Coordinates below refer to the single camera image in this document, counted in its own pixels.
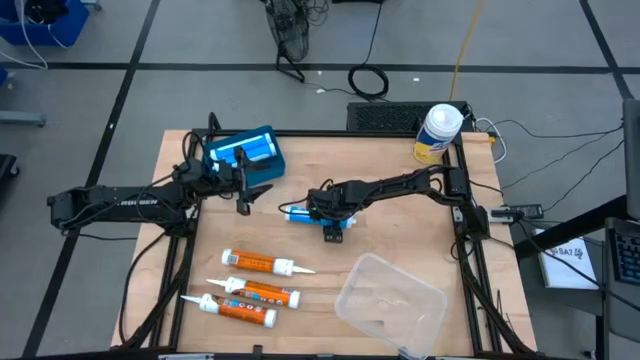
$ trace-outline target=white cable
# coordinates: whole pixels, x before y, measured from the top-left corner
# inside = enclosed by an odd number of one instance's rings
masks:
[[[51,38],[55,40],[55,42],[58,43],[58,45],[60,45],[61,48],[68,49],[68,47],[65,44],[61,43],[60,40],[58,40],[58,38],[55,35],[53,35],[53,31],[51,31],[51,24],[49,24],[47,28],[49,29],[49,34],[51,35]]]
[[[504,152],[502,153],[502,156],[500,156],[497,160],[494,160],[493,163],[497,164],[500,161],[504,160],[507,157],[507,144],[504,142],[504,140],[502,139],[502,134],[500,134],[500,130],[498,130],[498,128],[493,124],[493,122],[491,122],[491,120],[487,119],[487,118],[480,118],[480,119],[476,119],[476,124],[482,121],[486,121],[489,123],[489,126],[486,131],[489,131],[491,128],[493,128],[496,131],[496,134],[498,134],[498,140],[500,140],[500,143],[502,144],[502,149],[504,149]]]
[[[36,56],[40,59],[40,61],[42,61],[43,65],[39,65],[39,64],[32,64],[32,63],[28,63],[28,62],[24,62],[21,60],[18,60],[12,56],[9,56],[7,54],[5,54],[4,52],[0,51],[0,55],[6,57],[9,60],[15,61],[18,64],[22,64],[24,66],[28,66],[28,67],[32,67],[32,68],[36,68],[36,69],[42,69],[42,70],[49,70],[49,64],[47,64],[47,62],[45,61],[45,59],[40,56],[40,53],[38,53],[38,51],[36,51],[36,49],[33,47],[33,45],[31,44],[31,40],[29,40],[29,36],[27,35],[27,28],[24,25],[24,11],[25,11],[25,4],[24,4],[24,0],[20,0],[20,6],[22,7],[22,11],[20,11],[20,25],[22,25],[22,33],[24,34],[24,38],[25,40],[27,40],[27,44],[29,45],[29,48],[31,48],[31,51],[33,51],[34,54],[36,54]]]

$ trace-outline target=white paper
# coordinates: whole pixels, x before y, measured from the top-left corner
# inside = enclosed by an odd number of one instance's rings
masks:
[[[544,230],[536,229],[536,234],[540,234]],[[591,266],[591,259],[587,252],[587,246],[582,238],[573,239],[555,248],[546,250],[553,256],[562,259],[593,280],[596,276]],[[560,289],[585,289],[597,290],[598,286],[587,281],[587,279],[578,275],[575,271],[560,261],[547,256],[543,253],[538,254],[540,259],[540,267],[542,268],[542,276],[548,288]]]

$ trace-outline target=yellow cable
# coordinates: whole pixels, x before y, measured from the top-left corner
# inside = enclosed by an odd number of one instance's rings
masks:
[[[478,0],[478,5],[476,5],[476,9],[473,11],[471,24],[469,24],[469,29],[467,30],[467,35],[464,38],[464,42],[462,43],[462,47],[460,48],[460,53],[458,54],[458,60],[456,61],[456,68],[453,70],[453,80],[451,81],[451,92],[449,93],[449,101],[453,101],[453,94],[455,94],[456,92],[456,81],[458,80],[458,68],[460,68],[460,63],[464,58],[464,53],[465,51],[467,51],[469,40],[471,40],[471,35],[473,35],[473,30],[476,28],[476,24],[478,23],[478,18],[480,17],[480,12],[482,11],[483,6],[484,6],[484,0]]]

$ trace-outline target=yellow label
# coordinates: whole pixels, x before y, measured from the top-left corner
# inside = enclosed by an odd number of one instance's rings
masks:
[[[420,142],[413,145],[413,156],[425,164],[439,164],[444,151],[446,148],[444,150],[440,150],[438,147],[432,149],[432,146]]]

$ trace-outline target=computer monitor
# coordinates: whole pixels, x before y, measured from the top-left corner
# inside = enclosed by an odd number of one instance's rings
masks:
[[[627,211],[640,220],[640,100],[624,100],[624,156],[627,174]]]

